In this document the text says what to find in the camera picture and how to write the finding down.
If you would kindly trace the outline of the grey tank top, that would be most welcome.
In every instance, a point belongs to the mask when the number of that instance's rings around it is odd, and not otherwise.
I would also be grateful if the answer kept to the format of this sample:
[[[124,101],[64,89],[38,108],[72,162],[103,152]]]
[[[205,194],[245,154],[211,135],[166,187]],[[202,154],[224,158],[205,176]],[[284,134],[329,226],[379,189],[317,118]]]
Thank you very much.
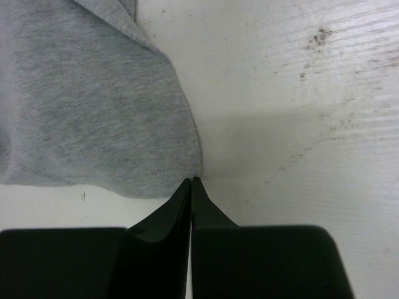
[[[1,183],[168,197],[196,176],[196,128],[134,1],[1,2]]]

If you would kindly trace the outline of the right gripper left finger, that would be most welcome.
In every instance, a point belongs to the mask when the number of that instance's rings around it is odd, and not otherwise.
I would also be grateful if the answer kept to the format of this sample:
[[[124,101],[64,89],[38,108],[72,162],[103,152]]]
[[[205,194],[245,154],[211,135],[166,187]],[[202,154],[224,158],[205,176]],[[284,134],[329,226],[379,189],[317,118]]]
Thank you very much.
[[[191,182],[130,228],[1,232],[2,298],[184,298]]]

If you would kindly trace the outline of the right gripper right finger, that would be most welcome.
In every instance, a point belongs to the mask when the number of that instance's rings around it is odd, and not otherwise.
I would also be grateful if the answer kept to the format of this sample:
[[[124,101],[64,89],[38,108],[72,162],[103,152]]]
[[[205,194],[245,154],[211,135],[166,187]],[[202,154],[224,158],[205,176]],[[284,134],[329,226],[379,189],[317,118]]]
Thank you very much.
[[[314,225],[245,227],[191,185],[194,298],[353,298],[338,248]]]

